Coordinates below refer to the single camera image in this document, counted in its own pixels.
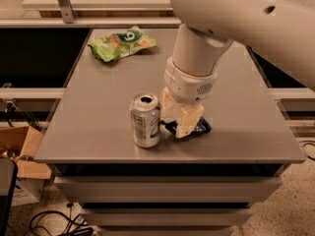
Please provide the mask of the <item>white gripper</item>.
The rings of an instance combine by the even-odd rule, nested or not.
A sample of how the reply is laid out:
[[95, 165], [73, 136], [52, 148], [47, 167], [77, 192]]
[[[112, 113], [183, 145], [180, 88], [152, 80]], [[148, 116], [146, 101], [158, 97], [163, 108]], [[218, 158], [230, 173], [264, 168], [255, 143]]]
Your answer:
[[165, 123], [176, 122], [176, 138], [181, 139], [192, 133], [204, 112], [201, 103], [214, 86], [218, 72], [206, 77], [195, 77], [180, 71], [171, 58], [167, 60], [164, 72], [166, 87], [162, 91], [161, 119]]

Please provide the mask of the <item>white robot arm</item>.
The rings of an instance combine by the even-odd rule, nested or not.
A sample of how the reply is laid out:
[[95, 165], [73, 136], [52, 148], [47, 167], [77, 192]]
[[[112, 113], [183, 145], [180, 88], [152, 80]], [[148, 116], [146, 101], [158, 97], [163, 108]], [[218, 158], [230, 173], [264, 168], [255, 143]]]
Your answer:
[[217, 64], [234, 42], [252, 48], [286, 74], [315, 88], [315, 10], [282, 0], [170, 0], [181, 21], [164, 72], [162, 117], [173, 134], [190, 135]]

